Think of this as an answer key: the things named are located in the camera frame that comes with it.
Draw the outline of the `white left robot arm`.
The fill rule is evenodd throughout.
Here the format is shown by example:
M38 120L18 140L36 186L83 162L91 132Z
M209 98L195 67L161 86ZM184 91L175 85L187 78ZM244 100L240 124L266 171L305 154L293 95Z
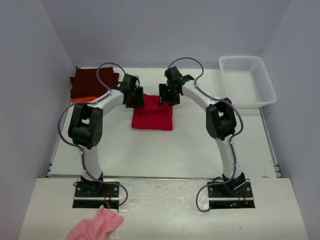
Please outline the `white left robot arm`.
M76 103L68 128L72 144L79 148L82 179L89 181L86 190L97 197L103 193L103 171L99 163L98 144L103 136L104 116L113 109L143 107L144 93L136 75L125 74L121 82L92 102Z

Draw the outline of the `red t-shirt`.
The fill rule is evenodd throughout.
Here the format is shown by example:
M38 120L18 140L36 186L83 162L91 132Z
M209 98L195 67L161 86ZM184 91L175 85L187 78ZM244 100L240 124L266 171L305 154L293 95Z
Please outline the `red t-shirt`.
M144 107L133 110L131 127L136 130L173 130L173 107L167 102L160 105L158 95L143 95Z

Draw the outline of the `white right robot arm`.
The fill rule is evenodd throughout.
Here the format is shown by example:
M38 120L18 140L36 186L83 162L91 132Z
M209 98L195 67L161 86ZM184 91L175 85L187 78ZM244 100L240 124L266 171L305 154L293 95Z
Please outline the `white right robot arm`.
M177 67L169 67L164 72L166 83L159 84L159 104L170 106L180 103L180 96L193 100L205 111L205 126L208 134L215 139L222 160L223 191L233 197L241 191L244 180L242 171L237 169L237 155L233 146L237 121L232 102L210 96L201 90L191 75L182 75Z

